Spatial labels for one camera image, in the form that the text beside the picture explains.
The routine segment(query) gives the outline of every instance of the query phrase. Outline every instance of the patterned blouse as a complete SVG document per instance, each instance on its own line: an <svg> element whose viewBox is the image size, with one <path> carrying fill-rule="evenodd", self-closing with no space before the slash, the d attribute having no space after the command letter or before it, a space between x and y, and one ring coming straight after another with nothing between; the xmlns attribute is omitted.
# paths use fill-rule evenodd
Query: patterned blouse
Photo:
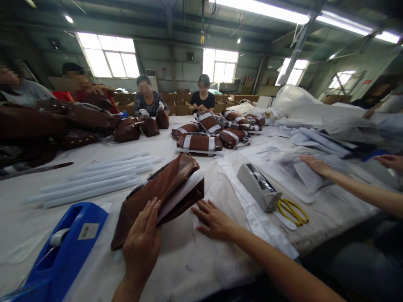
<svg viewBox="0 0 403 302"><path fill-rule="evenodd" d="M155 116L157 114L158 108L160 107L160 101L164 104L165 110L169 113L168 106L165 104L162 96L156 91L153 91L152 94L154 96L154 101L151 105L147 105L144 96L141 93L136 93L136 96L134 98L134 114L138 115L140 114L140 109L145 109L150 114L150 116Z"/></svg>

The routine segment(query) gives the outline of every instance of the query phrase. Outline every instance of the blue tape dispenser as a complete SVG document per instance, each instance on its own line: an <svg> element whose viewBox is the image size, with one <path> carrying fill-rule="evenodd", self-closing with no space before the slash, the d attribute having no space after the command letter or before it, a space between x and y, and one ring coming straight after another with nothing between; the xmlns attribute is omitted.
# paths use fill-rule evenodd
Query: blue tape dispenser
<svg viewBox="0 0 403 302"><path fill-rule="evenodd" d="M0 301L62 301L91 252L107 216L105 210L93 203L72 205L46 241L25 285Z"/></svg>

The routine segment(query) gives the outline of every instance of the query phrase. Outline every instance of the window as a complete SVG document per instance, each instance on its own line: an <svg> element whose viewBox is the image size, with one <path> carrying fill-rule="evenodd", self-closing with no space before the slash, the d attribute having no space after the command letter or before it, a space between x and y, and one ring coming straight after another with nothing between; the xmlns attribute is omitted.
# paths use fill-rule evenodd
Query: window
<svg viewBox="0 0 403 302"><path fill-rule="evenodd" d="M276 81L276 86L279 86L280 84L278 81L280 80L280 77L285 74L285 71L287 70L288 65L290 64L290 58L285 58L284 63L280 69L280 74L278 75L277 81ZM308 67L309 61L307 60L297 60L295 62L294 68L291 71L290 77L288 78L287 84L295 85L297 86L299 84L299 81L302 78L302 75L304 74L305 69Z"/></svg>
<svg viewBox="0 0 403 302"><path fill-rule="evenodd" d="M337 75L340 79L341 84L344 86L354 73L355 73L354 70L342 71L342 72L337 73ZM333 82L331 83L329 88L339 88L339 87L340 87L339 81L337 80L337 77L334 77Z"/></svg>
<svg viewBox="0 0 403 302"><path fill-rule="evenodd" d="M238 53L205 48L203 51L203 73L211 82L233 83Z"/></svg>
<svg viewBox="0 0 403 302"><path fill-rule="evenodd" d="M77 33L92 73L98 78L137 78L133 40L115 36Z"/></svg>

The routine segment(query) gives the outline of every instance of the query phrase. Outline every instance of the yellow scissor handle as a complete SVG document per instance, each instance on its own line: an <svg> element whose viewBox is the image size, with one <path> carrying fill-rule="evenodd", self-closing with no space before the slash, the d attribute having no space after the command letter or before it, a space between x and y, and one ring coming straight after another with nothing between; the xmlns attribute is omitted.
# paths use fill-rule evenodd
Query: yellow scissor handle
<svg viewBox="0 0 403 302"><path fill-rule="evenodd" d="M308 215L295 203L293 203L292 201L289 201L288 199L282 198L278 201L278 209L280 211L280 213L287 218L288 220L292 221L293 223L295 223L296 226L300 227L302 226L302 224L307 224L309 222L309 217ZM305 219L303 219L300 215L297 214L297 212L294 210L294 208L297 208L305 217ZM295 219L298 220L298 222L292 220L291 218L289 218L284 211L282 210L282 208L284 208L288 213L290 213Z"/></svg>

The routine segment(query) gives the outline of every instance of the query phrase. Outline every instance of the person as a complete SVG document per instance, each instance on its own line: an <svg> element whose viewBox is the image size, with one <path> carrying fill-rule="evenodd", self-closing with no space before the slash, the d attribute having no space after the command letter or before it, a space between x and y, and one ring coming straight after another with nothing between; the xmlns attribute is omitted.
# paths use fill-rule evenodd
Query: person
<svg viewBox="0 0 403 302"><path fill-rule="evenodd" d="M161 201L148 201L135 220L123 246L126 273L112 302L139 301L155 266L161 247L161 228L156 227ZM213 202L200 200L192 211L205 223L197 230L212 238L233 242L258 262L290 301L344 301L302 266L230 220Z"/></svg>
<svg viewBox="0 0 403 302"><path fill-rule="evenodd" d="M169 113L168 106L164 99L158 92L152 90L151 82L146 75L141 75L137 78L137 86L140 92L136 93L134 98L135 115L140 114L140 109L145 109L150 116L155 116L160 107L160 102L162 102L164 106L164 111Z"/></svg>
<svg viewBox="0 0 403 302"><path fill-rule="evenodd" d="M0 65L0 92L10 103L37 107L39 101L54 98L41 84L23 78L18 66Z"/></svg>
<svg viewBox="0 0 403 302"><path fill-rule="evenodd" d="M403 195L353 180L315 157L300 158L319 175L393 215L382 220L376 217L345 236L325 242L307 257L308 261L371 301L401 301ZM403 175L403 156L382 155L374 159ZM371 239L374 245L363 243L363 239Z"/></svg>
<svg viewBox="0 0 403 302"><path fill-rule="evenodd" d="M112 114L119 113L119 109L116 107L113 99L113 94L116 92L115 88L104 84L92 83L83 68L75 63L64 63L62 74L67 75L78 86L79 89L74 93L74 100L76 102L85 103L85 99L91 93L102 94L105 95L113 105L113 107L109 109L109 112Z"/></svg>
<svg viewBox="0 0 403 302"><path fill-rule="evenodd" d="M192 94L189 109L193 109L193 114L199 110L213 110L215 107L215 97L209 92L210 78L208 75L202 74L198 80L199 91Z"/></svg>

